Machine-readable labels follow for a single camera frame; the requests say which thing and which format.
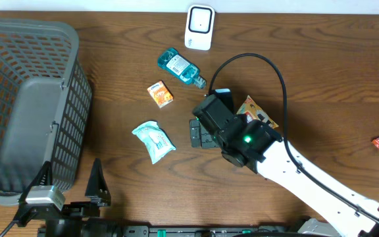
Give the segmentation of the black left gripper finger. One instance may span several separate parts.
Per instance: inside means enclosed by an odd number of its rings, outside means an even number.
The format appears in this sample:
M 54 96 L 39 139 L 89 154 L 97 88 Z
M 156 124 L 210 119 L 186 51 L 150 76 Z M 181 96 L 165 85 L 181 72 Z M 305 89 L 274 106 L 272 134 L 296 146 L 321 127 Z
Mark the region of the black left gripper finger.
M 53 185 L 53 173 L 52 166 L 50 161 L 44 162 L 42 168 L 39 170 L 35 178 L 31 181 L 28 187 L 23 191 L 20 198 L 18 199 L 19 203 L 25 203 L 26 197 L 29 194 L 30 190 L 34 186 L 52 186 Z
M 101 160 L 98 158 L 93 162 L 85 196 L 99 207 L 111 205 L 111 194 L 103 176 Z

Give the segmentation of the light blue tissue pack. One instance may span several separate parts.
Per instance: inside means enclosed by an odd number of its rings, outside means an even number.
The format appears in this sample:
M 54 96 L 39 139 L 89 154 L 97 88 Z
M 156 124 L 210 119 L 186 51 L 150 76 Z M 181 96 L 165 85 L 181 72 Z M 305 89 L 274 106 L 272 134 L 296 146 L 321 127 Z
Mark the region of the light blue tissue pack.
M 146 146 L 151 162 L 160 161 L 167 153 L 176 150 L 166 133 L 158 126 L 156 121 L 147 121 L 132 130 Z

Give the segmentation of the small orange snack pack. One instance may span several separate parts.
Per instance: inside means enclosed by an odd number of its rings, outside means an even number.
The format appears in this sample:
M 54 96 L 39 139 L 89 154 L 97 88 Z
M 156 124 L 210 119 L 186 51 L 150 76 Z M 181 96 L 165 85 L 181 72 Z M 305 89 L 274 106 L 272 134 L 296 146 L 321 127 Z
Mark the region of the small orange snack pack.
M 158 81 L 152 86 L 149 86 L 147 91 L 159 108 L 163 108 L 174 99 L 163 81 Z

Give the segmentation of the blue mouthwash bottle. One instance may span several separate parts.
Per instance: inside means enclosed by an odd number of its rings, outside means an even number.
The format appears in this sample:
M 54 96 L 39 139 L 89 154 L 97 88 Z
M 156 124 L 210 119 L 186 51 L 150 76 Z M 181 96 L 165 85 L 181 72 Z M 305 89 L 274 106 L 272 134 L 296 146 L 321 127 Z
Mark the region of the blue mouthwash bottle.
M 181 56 L 173 47 L 168 48 L 159 56 L 157 64 L 186 85 L 193 84 L 199 89 L 207 85 L 206 80 L 200 75 L 200 69 Z

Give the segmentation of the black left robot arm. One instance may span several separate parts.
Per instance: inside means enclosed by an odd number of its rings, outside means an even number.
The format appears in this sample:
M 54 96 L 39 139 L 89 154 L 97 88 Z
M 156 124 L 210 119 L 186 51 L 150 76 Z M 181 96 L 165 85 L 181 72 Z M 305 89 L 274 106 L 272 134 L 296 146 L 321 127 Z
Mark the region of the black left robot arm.
M 117 223 L 100 218 L 100 208 L 111 205 L 111 194 L 99 159 L 93 162 L 85 196 L 88 201 L 66 204 L 53 183 L 52 164 L 46 161 L 21 194 L 11 224 L 25 227 L 32 220 L 44 221 L 43 236 L 122 236 Z

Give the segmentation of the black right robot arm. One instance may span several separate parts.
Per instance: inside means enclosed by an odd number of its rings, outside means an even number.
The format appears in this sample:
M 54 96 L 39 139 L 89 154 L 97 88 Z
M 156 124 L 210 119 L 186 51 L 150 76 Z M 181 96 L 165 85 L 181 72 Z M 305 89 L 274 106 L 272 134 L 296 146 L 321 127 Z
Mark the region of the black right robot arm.
M 325 173 L 269 125 L 233 114 L 215 95 L 201 102 L 193 115 L 213 137 L 225 160 L 281 185 L 340 236 L 379 236 L 379 203 Z

